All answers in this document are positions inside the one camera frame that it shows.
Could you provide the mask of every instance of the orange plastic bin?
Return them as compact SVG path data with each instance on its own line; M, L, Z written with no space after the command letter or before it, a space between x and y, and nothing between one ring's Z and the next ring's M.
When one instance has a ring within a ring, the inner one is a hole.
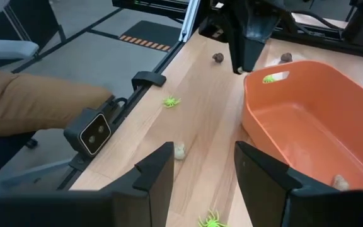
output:
M363 88L346 75L315 61L267 67L245 78L244 105L243 127L263 152L327 185L341 175L363 189Z

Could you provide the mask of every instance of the floor mat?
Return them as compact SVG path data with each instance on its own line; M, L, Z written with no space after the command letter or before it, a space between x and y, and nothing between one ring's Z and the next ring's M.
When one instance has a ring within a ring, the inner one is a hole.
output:
M178 41L179 34L179 28L140 21L123 33L120 40L167 52Z

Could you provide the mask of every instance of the black clamp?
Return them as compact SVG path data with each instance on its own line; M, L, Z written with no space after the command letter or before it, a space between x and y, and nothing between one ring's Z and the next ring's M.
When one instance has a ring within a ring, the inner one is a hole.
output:
M166 82L166 77L158 73L148 72L148 71L140 71L131 79L132 88L134 89L134 91L139 86L144 86L144 85L153 84L155 86L162 87L164 82Z

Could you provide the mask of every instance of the person's leg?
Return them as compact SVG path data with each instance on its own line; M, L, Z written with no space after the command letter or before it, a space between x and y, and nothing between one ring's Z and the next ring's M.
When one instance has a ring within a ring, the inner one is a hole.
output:
M82 109L96 109L110 96L97 86L0 71L0 136L65 128Z

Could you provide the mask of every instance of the wooden table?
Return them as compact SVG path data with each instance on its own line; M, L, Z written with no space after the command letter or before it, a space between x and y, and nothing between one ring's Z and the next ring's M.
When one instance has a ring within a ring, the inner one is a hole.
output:
M297 21L316 23L306 16L297 16ZM218 52L225 56L222 64L212 59ZM280 40L267 42L255 68L286 52L294 60L300 56L327 62L363 86L362 57ZM246 75L233 74L227 44L197 32L163 75L168 78L164 86L150 88L72 189L98 190L164 142L184 143L187 156L175 161L167 226L198 226L198 216L205 217L209 209L218 210L228 226L251 226L233 162L234 142L251 142L240 124ZM167 109L162 101L170 95L181 98L181 103Z

